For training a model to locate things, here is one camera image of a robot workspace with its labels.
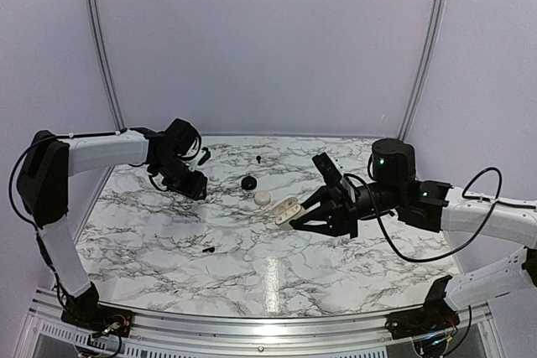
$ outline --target small black object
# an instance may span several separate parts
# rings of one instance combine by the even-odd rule
[[[258,181],[253,176],[245,176],[241,181],[241,188],[244,190],[254,190],[258,187]]]

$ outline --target robotic arm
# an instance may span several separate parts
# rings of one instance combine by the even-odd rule
[[[188,156],[191,149],[196,149],[196,154]],[[132,318],[130,311],[98,303],[99,294],[70,237],[68,178],[123,163],[147,164],[152,183],[153,177],[161,174],[166,190],[202,200],[207,178],[196,166],[209,157],[209,150],[201,148],[200,134],[180,119],[163,132],[138,127],[90,135],[55,136],[48,131],[35,135],[18,175],[17,190],[34,218],[39,249],[55,273],[58,291],[61,288],[66,296],[63,321],[102,332],[116,323],[114,317],[123,317],[121,327],[114,330],[126,336]]]
[[[402,255],[389,240],[380,218],[396,210],[400,221],[426,231],[471,232],[474,236],[470,241],[481,233],[524,245],[511,256],[474,272],[437,279],[423,307],[388,316],[386,328],[395,339],[448,329],[460,323],[458,310],[537,286],[535,202],[476,195],[442,182],[421,182],[415,177],[414,148],[395,139],[373,144],[368,166],[368,170],[373,168],[371,184],[356,175],[341,174],[325,153],[315,156],[313,162],[326,185],[302,204],[307,212],[289,222],[296,230],[355,237],[358,220],[377,219],[390,246],[409,262],[431,262],[456,252],[426,259]],[[350,179],[358,179],[362,185],[356,187]],[[310,221],[325,224],[311,225]],[[423,356],[441,356],[444,349]]]

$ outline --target marble surface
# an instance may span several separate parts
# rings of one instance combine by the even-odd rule
[[[323,184],[311,157],[326,151],[366,178],[373,140],[316,137],[204,137],[211,159],[203,201],[160,193],[144,168],[116,167],[77,244],[102,300],[134,307],[219,316],[350,314],[422,303],[433,279],[457,273],[451,258],[399,259],[376,221],[359,237],[282,231],[269,216],[288,195]],[[261,163],[256,156],[261,156]],[[259,207],[241,189],[245,173],[273,203]],[[407,255],[446,252],[442,234],[385,219]],[[213,246],[214,253],[202,250]]]

